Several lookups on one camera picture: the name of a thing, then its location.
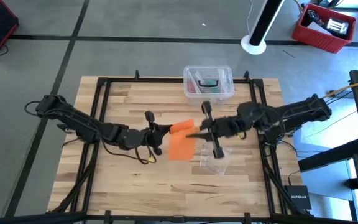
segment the wooden table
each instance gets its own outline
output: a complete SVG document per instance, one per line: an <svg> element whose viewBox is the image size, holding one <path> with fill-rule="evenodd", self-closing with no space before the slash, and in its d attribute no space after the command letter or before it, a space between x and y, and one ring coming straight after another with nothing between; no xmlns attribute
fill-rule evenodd
<svg viewBox="0 0 358 224"><path fill-rule="evenodd" d="M88 114L97 79L82 77L76 97L75 107ZM264 84L268 105L283 105L278 80L264 79ZM235 95L223 105L213 105L215 118L235 115L239 103L251 101L248 84L235 84L235 89ZM188 103L182 83L112 83L105 122L144 129L148 126L144 117L146 110L154 112L158 124L194 119L198 125L204 119L200 105ZM270 216L256 130L248 131L246 140L220 139L223 147L232 149L231 163L225 175L214 175L200 167L200 148L208 144L202 140L197 143L192 161L169 161L169 137L164 137L163 155L157 157L156 164L142 165L133 159L112 156L100 147L88 214L103 215L105 210L111 210L112 215L243 217L249 212L252 217ZM68 134L66 141L74 138L75 134ZM63 148L49 210L55 208L74 185L82 146L83 143L77 141ZM125 153L117 147L108 148ZM290 147L281 144L277 149L282 180L286 184L288 175L299 170L298 160ZM147 158L145 148L141 147L139 151ZM302 184L299 173L292 175L291 181ZM279 212L275 187L273 197Z"/></svg>

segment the table leg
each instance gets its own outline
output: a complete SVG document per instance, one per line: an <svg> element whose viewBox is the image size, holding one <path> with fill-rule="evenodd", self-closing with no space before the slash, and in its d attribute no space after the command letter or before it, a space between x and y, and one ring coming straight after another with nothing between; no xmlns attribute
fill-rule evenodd
<svg viewBox="0 0 358 224"><path fill-rule="evenodd" d="M343 161L358 154L358 139L299 161L301 172Z"/></svg>

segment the red bin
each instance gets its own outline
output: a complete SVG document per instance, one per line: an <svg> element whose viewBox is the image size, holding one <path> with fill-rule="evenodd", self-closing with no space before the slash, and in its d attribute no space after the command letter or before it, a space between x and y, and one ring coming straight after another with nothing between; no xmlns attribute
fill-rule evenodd
<svg viewBox="0 0 358 224"><path fill-rule="evenodd" d="M302 20L307 13L307 10L311 9L317 12L319 18L326 22L329 18L339 19L341 21L349 23L348 35L346 39L335 37L333 35L324 34L317 30L309 29L301 25ZM296 23L295 29L292 34L292 38L300 41L302 43L318 47L320 49L326 50L331 53L337 53L341 50L346 44L352 42L353 34L356 26L356 19L351 16L335 12L330 9L326 9L314 4L307 4L303 10L302 16L299 18Z"/></svg>

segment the concrete floor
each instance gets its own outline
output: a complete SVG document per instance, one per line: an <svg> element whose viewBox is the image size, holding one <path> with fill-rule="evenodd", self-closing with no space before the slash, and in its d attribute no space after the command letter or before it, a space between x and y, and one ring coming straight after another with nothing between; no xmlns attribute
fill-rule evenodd
<svg viewBox="0 0 358 224"><path fill-rule="evenodd" d="M22 35L70 36L83 5L83 0L5 2L19 17L21 26L16 34ZM79 35L240 39L247 33L249 6L248 1L240 0L91 0ZM251 28L262 6L262 1L254 1ZM358 14L351 15L356 16L358 25ZM297 18L295 3L285 1L266 39L291 40ZM354 40L358 42L358 26ZM68 41L62 40L10 40L9 53L0 57L0 217L39 123L25 114L23 107L51 91L67 45ZM313 47L268 45L265 53L255 56L237 44L77 41L58 93L72 103L83 75L134 76L139 69L143 77L181 76L183 67L194 64L225 64L235 77L248 70L253 78L279 78L284 100L291 103L347 85L349 71L358 69L358 47L331 54ZM345 116L352 104L333 105L330 122ZM305 127L295 146L335 146L318 138L303 139L328 124ZM48 122L16 215L45 212L64 138L56 122ZM316 175L305 173L305 183ZM316 197L316 209L323 208L326 200Z"/></svg>

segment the plastic lid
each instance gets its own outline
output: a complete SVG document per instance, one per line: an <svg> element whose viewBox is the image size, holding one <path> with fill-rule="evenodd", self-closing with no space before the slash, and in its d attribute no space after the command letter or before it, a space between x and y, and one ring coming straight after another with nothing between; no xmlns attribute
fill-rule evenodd
<svg viewBox="0 0 358 224"><path fill-rule="evenodd" d="M234 94L233 76L227 65L190 65L183 70L185 95L189 98L218 98Z"/></svg>

